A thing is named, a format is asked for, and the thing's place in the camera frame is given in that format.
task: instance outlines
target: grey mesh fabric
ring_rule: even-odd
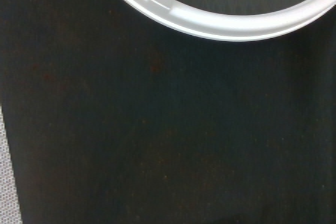
[[[0,223],[2,224],[23,223],[2,111],[0,111]]]

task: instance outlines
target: silver ring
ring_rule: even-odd
[[[257,41],[306,26],[332,9],[336,0],[306,0],[260,15],[225,15],[200,10],[176,0],[125,0],[155,21],[180,32],[219,41]]]

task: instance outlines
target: dark surface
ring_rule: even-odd
[[[287,9],[303,0],[180,0],[180,2],[210,12],[254,15]]]
[[[332,224],[336,10],[225,43],[122,1],[3,0],[24,224]]]

